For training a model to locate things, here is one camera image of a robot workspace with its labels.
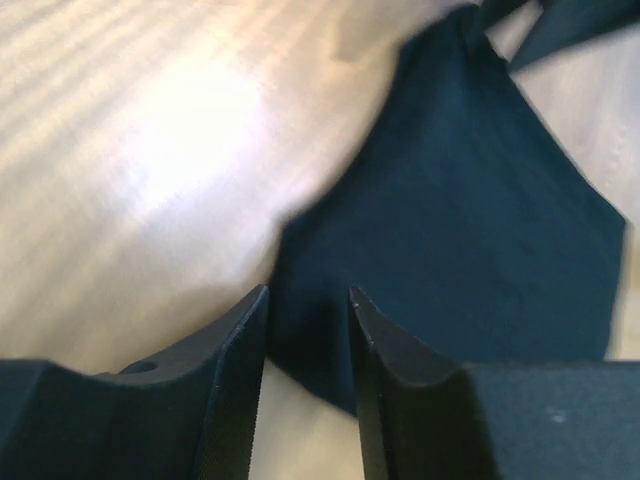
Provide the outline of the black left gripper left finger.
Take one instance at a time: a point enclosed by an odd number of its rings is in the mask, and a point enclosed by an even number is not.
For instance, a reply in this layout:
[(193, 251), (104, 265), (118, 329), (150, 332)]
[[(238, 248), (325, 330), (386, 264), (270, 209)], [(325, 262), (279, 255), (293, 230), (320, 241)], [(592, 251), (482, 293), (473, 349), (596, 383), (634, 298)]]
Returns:
[(5, 479), (245, 479), (269, 292), (123, 371), (1, 364)]

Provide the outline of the black t-shirt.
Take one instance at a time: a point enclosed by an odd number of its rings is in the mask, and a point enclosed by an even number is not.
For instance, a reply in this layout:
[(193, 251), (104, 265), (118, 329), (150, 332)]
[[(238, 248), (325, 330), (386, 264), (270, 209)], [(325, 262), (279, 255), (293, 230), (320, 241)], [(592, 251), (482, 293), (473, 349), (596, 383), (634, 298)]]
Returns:
[(348, 291), (466, 362), (599, 361), (625, 218), (512, 80), (639, 19), (635, 1), (547, 1), (511, 60), (487, 30), (516, 8), (454, 8), (400, 49), (386, 102), (336, 185), (292, 219), (269, 281), (271, 361), (356, 409)]

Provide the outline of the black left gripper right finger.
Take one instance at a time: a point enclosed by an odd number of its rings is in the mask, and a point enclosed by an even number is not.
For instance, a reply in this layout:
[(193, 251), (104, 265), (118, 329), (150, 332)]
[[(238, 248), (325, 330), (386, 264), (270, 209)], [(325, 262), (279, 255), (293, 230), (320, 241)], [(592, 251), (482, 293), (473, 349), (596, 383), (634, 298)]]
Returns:
[(635, 479), (635, 361), (461, 364), (349, 293), (368, 479)]

